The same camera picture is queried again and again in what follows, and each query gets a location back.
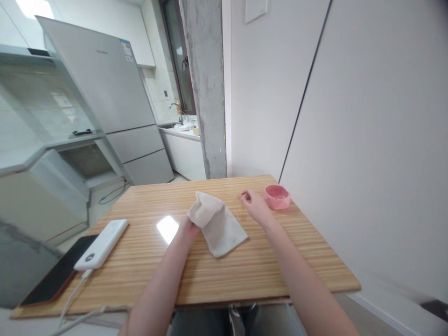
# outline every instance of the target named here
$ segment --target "white cable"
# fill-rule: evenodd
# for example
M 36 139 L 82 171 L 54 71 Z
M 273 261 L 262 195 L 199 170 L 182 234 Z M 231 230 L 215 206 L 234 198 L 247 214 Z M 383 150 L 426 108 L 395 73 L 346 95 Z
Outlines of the white cable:
M 78 283 L 78 285 L 76 286 L 75 290 L 71 293 L 69 299 L 65 303 L 64 309 L 62 310 L 62 313 L 61 313 L 61 317 L 59 318 L 59 324 L 58 324 L 58 327 L 57 327 L 58 329 L 61 328 L 62 323 L 64 321 L 65 313 L 70 308 L 71 299 L 73 299 L 73 296 L 75 295 L 76 291 L 81 287 L 81 285 L 84 283 L 84 281 L 92 274 L 92 272 L 93 272 L 93 269 L 88 269 L 81 276 L 81 281 Z
M 91 311 L 90 313 L 77 318 L 75 321 L 73 321 L 73 323 L 71 323 L 68 326 L 63 327 L 62 329 L 58 330 L 54 334 L 51 334 L 50 336 L 62 335 L 64 332 L 72 329 L 76 325 L 80 324 L 81 322 L 84 322 L 85 320 L 90 319 L 91 317 L 102 315 L 105 311 L 117 311 L 117 310 L 127 310 L 127 312 L 129 313 L 130 308 L 128 306 L 118 306 L 118 307 L 104 306 L 99 310 Z

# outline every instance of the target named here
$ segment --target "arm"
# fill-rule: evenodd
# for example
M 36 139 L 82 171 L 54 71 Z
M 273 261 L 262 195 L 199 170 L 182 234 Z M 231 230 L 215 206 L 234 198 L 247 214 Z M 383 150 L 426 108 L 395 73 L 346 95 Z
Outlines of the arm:
M 321 278 L 273 217 L 261 196 L 252 190 L 246 190 L 239 199 L 265 231 L 294 308 L 308 335 L 359 335 Z
M 185 216 L 176 236 L 120 330 L 120 336 L 166 335 L 183 268 L 200 229 Z

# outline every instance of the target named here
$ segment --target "white power bank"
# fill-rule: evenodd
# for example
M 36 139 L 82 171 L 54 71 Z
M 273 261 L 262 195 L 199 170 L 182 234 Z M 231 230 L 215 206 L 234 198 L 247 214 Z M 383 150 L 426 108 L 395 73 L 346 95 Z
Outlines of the white power bank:
M 110 221 L 75 264 L 77 271 L 100 268 L 129 225 L 127 219 Z

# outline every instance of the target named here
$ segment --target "hand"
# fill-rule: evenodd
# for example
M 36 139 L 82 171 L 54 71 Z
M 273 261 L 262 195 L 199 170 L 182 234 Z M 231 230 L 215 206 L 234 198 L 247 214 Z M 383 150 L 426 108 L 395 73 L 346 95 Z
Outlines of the hand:
M 188 215 L 185 215 L 182 218 L 182 221 L 179 224 L 178 233 L 180 233 L 180 235 L 186 238 L 190 243 L 196 239 L 196 236 L 200 231 L 201 229 L 190 220 Z
M 274 216 L 265 200 L 253 190 L 244 190 L 238 195 L 240 202 L 261 226 L 267 225 Z

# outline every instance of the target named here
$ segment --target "leg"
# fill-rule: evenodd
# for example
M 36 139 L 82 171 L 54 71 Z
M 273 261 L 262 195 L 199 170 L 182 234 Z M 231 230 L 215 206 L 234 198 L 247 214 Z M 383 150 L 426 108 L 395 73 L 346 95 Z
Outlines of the leg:
M 227 309 L 180 309 L 176 311 L 170 336 L 228 335 Z
M 248 336 L 300 335 L 305 329 L 288 304 L 256 306 L 246 322 Z

